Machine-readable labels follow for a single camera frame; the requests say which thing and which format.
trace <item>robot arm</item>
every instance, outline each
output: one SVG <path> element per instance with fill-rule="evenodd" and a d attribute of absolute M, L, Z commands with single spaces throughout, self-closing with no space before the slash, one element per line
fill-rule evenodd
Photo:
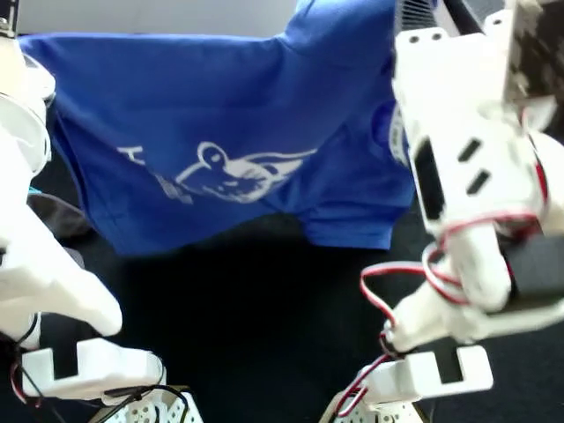
<path fill-rule="evenodd" d="M 360 398 L 385 415 L 397 404 L 489 390 L 486 350 L 472 343 L 564 320 L 564 148 L 541 132 L 564 98 L 562 64 L 542 50 L 561 37 L 546 22 L 562 19 L 563 4 L 522 1 L 488 17 L 484 33 L 449 37 L 426 27 L 397 34 L 392 86 L 435 242 L 422 263 L 410 264 L 425 282 L 393 310 L 367 293 L 389 317 L 382 346 L 397 360 L 365 367 L 338 417 Z M 545 38 L 535 45 L 536 37 Z M 401 266 L 371 266 L 363 275 Z M 413 351 L 443 338 L 466 346 Z M 447 375 L 445 366 L 454 371 Z"/>
<path fill-rule="evenodd" d="M 117 300 L 26 205 L 30 181 L 50 158 L 46 103 L 55 80 L 22 55 L 18 6 L 0 0 L 0 332 L 29 350 L 19 363 L 29 397 L 117 404 L 130 391 L 112 391 L 166 383 L 166 371 L 151 352 L 102 338 L 122 328 Z"/>

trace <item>white wall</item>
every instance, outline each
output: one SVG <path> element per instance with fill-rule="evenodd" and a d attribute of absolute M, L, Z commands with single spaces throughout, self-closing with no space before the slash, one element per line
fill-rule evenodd
<path fill-rule="evenodd" d="M 296 0 L 20 0 L 21 33 L 208 33 L 266 37 Z"/>

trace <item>black wire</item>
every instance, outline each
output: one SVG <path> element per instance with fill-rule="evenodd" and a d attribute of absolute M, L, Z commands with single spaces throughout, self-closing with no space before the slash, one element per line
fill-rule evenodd
<path fill-rule="evenodd" d="M 39 315 L 37 313 L 35 313 L 33 315 L 33 321 L 32 321 L 32 324 L 29 326 L 29 329 L 26 331 L 26 333 L 24 333 L 24 335 L 22 335 L 22 337 L 18 341 L 16 341 L 16 344 L 14 345 L 14 352 L 16 354 L 16 362 L 18 363 L 18 366 L 21 370 L 22 375 L 27 378 L 27 380 L 32 384 L 33 388 L 37 391 L 37 394 L 39 395 L 41 403 L 46 404 L 49 407 L 49 410 L 53 413 L 53 415 L 59 421 L 59 423 L 66 423 L 66 420 L 63 418 L 63 416 L 61 416 L 61 414 L 56 410 L 56 408 L 45 398 L 45 396 L 43 395 L 43 393 L 41 392 L 41 390 L 39 389 L 39 387 L 37 386 L 35 381 L 32 379 L 32 377 L 29 375 L 29 373 L 27 373 L 27 370 L 24 368 L 24 365 L 23 365 L 22 360 L 21 360 L 21 345 L 24 342 L 26 342 L 26 340 L 29 337 L 31 337 L 33 331 L 37 327 L 38 322 L 39 322 Z M 33 405 L 31 405 L 29 403 L 26 403 L 26 405 L 28 407 L 33 407 Z"/>
<path fill-rule="evenodd" d="M 55 416 L 55 418 L 59 421 L 59 423 L 67 423 L 66 420 L 63 418 L 63 416 L 61 414 L 59 414 L 59 412 L 56 410 L 55 406 L 52 405 L 46 398 L 45 396 L 41 393 L 41 390 L 39 389 L 39 387 L 37 386 L 37 384 L 33 381 L 33 379 L 31 378 L 31 376 L 29 375 L 29 373 L 27 373 L 27 370 L 24 368 L 24 366 L 22 365 L 21 359 L 18 360 L 18 364 L 19 364 L 19 368 L 21 369 L 21 373 L 27 378 L 27 380 L 32 384 L 33 388 L 37 391 L 37 394 L 39 395 L 39 398 L 41 400 L 42 404 L 46 404 L 49 407 L 49 410 L 51 410 L 51 412 L 53 413 L 53 415 Z"/>
<path fill-rule="evenodd" d="M 29 337 L 32 336 L 32 333 L 33 333 L 33 331 L 35 330 L 35 327 L 37 326 L 37 323 L 38 323 L 38 322 L 39 322 L 39 315 L 38 315 L 37 313 L 35 313 L 35 314 L 33 315 L 32 324 L 31 324 L 31 326 L 29 327 L 29 329 L 27 330 L 27 332 L 24 333 L 24 334 L 22 335 L 22 337 L 21 337 L 18 341 L 16 341 L 16 346 L 15 346 L 15 347 L 16 347 L 16 350 L 18 350 L 18 349 L 21 347 L 21 345 L 22 345 L 24 342 L 26 342 L 26 340 L 27 340 Z"/>
<path fill-rule="evenodd" d="M 95 423 L 105 423 L 106 421 L 114 417 L 124 407 L 136 401 L 140 401 L 143 398 L 144 394 L 147 394 L 154 390 L 165 390 L 181 399 L 181 401 L 184 404 L 184 410 L 182 411 L 182 416 L 180 418 L 180 421 L 181 423 L 184 423 L 189 411 L 188 400 L 184 397 L 184 395 L 179 390 L 175 390 L 174 388 L 171 388 L 170 386 L 167 385 L 150 385 L 150 386 L 144 386 L 143 388 L 139 388 L 137 391 L 133 392 L 131 395 L 125 398 L 120 404 L 114 407 L 114 409 L 110 413 L 108 413 L 106 416 L 96 421 Z"/>
<path fill-rule="evenodd" d="M 429 423 L 434 422 L 434 415 L 436 414 L 438 404 L 439 404 L 439 401 L 437 401 L 435 399 L 433 401 L 433 407 L 431 408 L 431 411 L 429 412 Z"/>

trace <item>white mouse logo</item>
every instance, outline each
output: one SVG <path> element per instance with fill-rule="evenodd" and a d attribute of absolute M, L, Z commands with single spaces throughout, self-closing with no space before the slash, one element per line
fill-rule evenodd
<path fill-rule="evenodd" d="M 186 190 L 226 201 L 252 203 L 286 179 L 315 150 L 297 154 L 264 152 L 230 159 L 218 145 L 203 142 L 197 148 L 198 162 L 186 168 L 175 181 Z"/>

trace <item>black floor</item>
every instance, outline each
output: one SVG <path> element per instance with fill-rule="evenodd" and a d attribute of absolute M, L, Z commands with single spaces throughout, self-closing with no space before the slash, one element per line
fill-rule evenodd
<path fill-rule="evenodd" d="M 59 160 L 38 184 L 74 196 Z M 359 270 L 417 259 L 426 242 L 413 211 L 397 226 L 389 253 L 313 247 L 280 216 L 151 259 L 118 258 L 95 236 L 75 247 L 122 304 L 116 339 L 161 356 L 169 381 L 195 391 L 206 423 L 293 423 L 317 422 L 336 391 L 380 353 L 382 317 L 360 295 Z M 393 277 L 373 288 L 396 302 L 418 283 Z M 564 326 L 484 344 L 494 390 L 441 400 L 436 423 L 564 421 Z M 13 398 L 7 374 L 3 379 L 0 421 L 33 421 Z M 69 422 L 93 413 L 56 405 Z"/>

